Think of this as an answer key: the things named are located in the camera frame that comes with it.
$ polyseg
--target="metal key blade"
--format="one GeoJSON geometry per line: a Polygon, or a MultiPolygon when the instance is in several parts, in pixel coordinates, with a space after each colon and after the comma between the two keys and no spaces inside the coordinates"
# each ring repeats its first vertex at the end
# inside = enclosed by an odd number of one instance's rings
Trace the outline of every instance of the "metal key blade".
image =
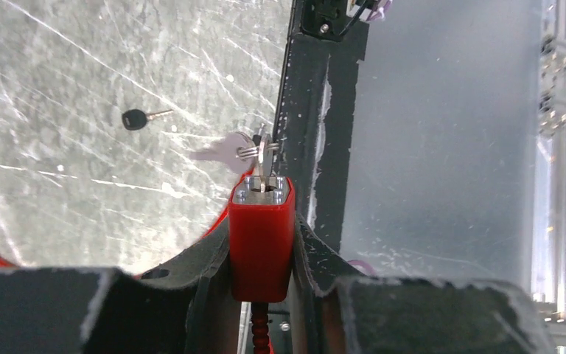
{"type": "Polygon", "coordinates": [[[250,147],[252,141],[242,133],[230,133],[224,139],[215,142],[211,147],[195,151],[190,157],[199,161],[222,162],[237,174],[250,170],[254,164],[252,159],[240,159],[237,157],[237,150],[250,147]]]}

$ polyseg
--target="black bracket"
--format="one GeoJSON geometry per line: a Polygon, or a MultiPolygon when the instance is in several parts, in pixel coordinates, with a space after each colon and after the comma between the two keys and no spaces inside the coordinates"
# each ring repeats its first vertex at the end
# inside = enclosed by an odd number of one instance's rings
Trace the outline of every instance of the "black bracket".
{"type": "Polygon", "coordinates": [[[359,21],[365,9],[371,9],[379,0],[308,0],[305,1],[301,30],[312,37],[341,42],[348,31],[359,21]],[[346,15],[348,3],[354,2],[359,10],[353,17],[346,15]]]}

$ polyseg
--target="car key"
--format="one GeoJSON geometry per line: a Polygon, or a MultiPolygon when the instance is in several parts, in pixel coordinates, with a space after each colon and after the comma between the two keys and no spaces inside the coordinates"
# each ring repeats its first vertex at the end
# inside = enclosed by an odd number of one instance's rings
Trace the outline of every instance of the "car key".
{"type": "Polygon", "coordinates": [[[255,148],[252,139],[241,132],[230,133],[224,139],[215,142],[212,146],[195,151],[191,158],[199,161],[222,162],[237,174],[245,173],[255,165],[256,154],[246,156],[241,152],[255,148]]]}
{"type": "Polygon", "coordinates": [[[122,124],[128,131],[138,131],[146,126],[146,124],[157,117],[166,116],[174,112],[172,109],[158,113],[146,114],[139,109],[130,109],[122,114],[122,124]]]}

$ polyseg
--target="black key head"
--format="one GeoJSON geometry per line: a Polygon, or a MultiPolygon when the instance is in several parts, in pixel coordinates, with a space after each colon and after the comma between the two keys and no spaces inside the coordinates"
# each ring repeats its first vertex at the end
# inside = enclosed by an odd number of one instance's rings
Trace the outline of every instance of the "black key head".
{"type": "Polygon", "coordinates": [[[128,131],[137,131],[148,123],[146,113],[139,109],[131,109],[122,114],[122,124],[128,131]]]}

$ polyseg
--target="red spring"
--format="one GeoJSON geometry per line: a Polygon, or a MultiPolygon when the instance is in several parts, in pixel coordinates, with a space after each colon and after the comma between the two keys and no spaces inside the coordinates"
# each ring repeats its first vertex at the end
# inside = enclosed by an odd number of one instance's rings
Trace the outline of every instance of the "red spring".
{"type": "Polygon", "coordinates": [[[264,302],[251,303],[253,313],[253,354],[270,354],[270,336],[268,335],[268,304],[264,302]]]}

